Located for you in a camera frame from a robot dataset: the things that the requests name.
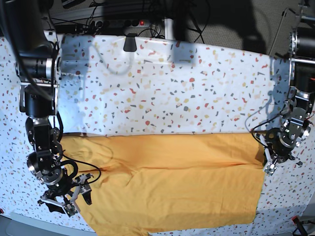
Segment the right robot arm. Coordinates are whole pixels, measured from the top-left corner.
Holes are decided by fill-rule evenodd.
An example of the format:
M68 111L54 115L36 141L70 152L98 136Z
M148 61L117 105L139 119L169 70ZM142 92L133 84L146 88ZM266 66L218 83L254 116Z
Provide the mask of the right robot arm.
M47 190L38 203L50 212L72 217L79 213L76 204L82 195L91 204L91 174L78 174L73 159L65 159L61 139L63 124L53 125L50 116L58 112L58 73L61 48L45 36L43 9L36 0L3 0L0 3L0 28L10 43L20 79L19 110L27 115L26 131L33 152L27 156L29 171Z

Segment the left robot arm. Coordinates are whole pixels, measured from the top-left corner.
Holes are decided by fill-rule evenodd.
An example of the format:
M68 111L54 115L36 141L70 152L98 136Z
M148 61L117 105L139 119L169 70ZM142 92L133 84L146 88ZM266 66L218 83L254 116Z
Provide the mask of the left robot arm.
M311 112L315 105L315 29L300 26L315 21L304 11L314 10L313 0L302 0L295 13L296 23L290 33L289 45L289 87L293 95L288 95L282 110L276 115L281 119L279 128L272 128L261 135L267 164L276 165L294 160L292 151L310 134Z

